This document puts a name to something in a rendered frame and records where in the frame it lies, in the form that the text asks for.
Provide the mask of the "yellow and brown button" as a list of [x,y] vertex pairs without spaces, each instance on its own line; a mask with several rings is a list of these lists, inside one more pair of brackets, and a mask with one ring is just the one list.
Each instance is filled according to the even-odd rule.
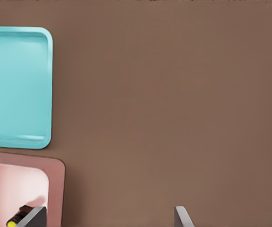
[[6,222],[6,227],[15,227],[33,209],[34,209],[34,207],[30,207],[27,205],[20,207],[18,212]]

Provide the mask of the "pink box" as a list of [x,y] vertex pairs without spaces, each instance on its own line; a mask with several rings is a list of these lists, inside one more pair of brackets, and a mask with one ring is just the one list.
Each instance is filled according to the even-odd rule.
[[0,153],[0,227],[23,205],[47,209],[47,226],[60,227],[65,165],[59,159]]

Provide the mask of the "pale blue-green tray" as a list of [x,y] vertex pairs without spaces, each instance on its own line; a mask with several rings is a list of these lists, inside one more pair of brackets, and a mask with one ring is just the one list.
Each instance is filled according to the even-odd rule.
[[0,147],[51,140],[53,38],[43,27],[0,26]]

